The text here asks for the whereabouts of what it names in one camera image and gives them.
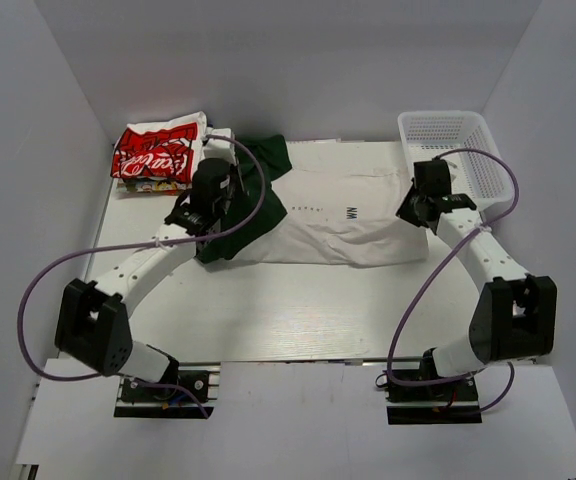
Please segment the white green raglan t-shirt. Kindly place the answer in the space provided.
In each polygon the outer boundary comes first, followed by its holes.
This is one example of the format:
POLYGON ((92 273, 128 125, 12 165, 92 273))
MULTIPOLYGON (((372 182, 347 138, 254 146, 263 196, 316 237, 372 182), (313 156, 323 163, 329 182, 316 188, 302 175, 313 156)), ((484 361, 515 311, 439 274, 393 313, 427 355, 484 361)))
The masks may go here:
POLYGON ((222 221, 239 223, 197 255, 208 265, 292 263, 379 267, 427 258, 425 232, 396 213, 410 185, 394 142, 245 139, 236 154, 246 188, 222 221))

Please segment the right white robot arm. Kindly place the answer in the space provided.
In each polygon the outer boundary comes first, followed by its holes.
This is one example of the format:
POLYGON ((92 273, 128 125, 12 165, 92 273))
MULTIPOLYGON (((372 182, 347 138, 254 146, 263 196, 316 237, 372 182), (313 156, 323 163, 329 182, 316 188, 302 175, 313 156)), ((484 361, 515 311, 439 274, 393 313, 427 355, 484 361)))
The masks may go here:
POLYGON ((473 199, 455 193, 447 161, 436 156, 413 166, 412 186, 397 215, 430 230, 459 260, 479 292, 468 329, 460 338, 427 350, 416 375, 397 385, 440 399, 457 381, 491 363, 540 357, 552 352, 558 290, 549 276, 535 276, 504 250, 483 221, 473 199))

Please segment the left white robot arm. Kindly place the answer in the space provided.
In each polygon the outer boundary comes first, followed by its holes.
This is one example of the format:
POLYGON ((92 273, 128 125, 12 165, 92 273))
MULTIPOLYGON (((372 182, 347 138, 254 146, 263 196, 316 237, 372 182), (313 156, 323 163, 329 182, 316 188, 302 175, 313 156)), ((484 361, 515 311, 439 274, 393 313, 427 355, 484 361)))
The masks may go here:
POLYGON ((65 287, 56 347, 102 376, 132 377, 156 398, 173 396, 179 387, 179 362, 134 340, 129 319, 166 276, 196 257, 221 231, 222 219, 240 191, 234 164, 202 160, 190 191, 175 201, 151 246, 137 249, 88 283, 75 279, 65 287))

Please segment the white plastic mesh basket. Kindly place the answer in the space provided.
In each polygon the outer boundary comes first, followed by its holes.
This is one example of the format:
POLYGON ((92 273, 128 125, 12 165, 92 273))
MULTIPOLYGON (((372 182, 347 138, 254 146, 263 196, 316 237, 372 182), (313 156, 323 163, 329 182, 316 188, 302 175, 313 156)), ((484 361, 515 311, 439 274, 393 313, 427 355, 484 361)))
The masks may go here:
POLYGON ((398 117, 403 154, 414 165, 444 158, 454 193, 464 193, 481 211, 513 198, 511 177, 490 155, 499 151, 484 118, 471 111, 413 111, 398 117))

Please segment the red white folded t-shirt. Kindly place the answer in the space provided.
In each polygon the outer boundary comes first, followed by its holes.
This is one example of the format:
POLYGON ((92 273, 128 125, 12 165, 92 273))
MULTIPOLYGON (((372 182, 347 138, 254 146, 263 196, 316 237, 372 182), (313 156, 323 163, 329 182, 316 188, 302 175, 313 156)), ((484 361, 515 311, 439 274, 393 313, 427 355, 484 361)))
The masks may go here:
POLYGON ((202 111, 168 121, 128 124, 114 146, 110 175, 189 184, 206 130, 207 117, 202 111))

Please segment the cartoon print folded t-shirt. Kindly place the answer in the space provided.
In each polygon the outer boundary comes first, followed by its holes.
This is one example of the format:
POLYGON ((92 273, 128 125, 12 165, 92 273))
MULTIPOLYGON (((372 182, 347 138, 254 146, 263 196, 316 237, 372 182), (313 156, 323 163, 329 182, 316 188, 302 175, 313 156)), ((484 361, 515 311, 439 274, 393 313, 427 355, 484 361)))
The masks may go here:
POLYGON ((189 184, 167 178, 118 179, 115 191, 121 195, 178 196, 190 188, 189 184))

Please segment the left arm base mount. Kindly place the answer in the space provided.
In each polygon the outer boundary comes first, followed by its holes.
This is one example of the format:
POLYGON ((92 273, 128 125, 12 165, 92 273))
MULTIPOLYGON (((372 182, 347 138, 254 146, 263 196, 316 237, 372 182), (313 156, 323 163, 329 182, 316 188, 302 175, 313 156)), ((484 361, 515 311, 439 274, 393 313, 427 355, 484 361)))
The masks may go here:
POLYGON ((177 387, 147 387, 143 381, 122 378, 114 416, 130 419, 208 419, 216 406, 221 366, 182 364, 177 387))

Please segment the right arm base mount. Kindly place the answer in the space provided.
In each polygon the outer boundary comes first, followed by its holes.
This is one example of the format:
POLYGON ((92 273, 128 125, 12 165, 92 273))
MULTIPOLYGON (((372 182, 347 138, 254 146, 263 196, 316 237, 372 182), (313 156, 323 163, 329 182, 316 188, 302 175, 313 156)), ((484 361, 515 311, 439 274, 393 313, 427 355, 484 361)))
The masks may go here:
POLYGON ((383 371, 375 386, 386 394, 391 426, 480 424, 478 391, 473 379, 422 387, 393 383, 383 371))

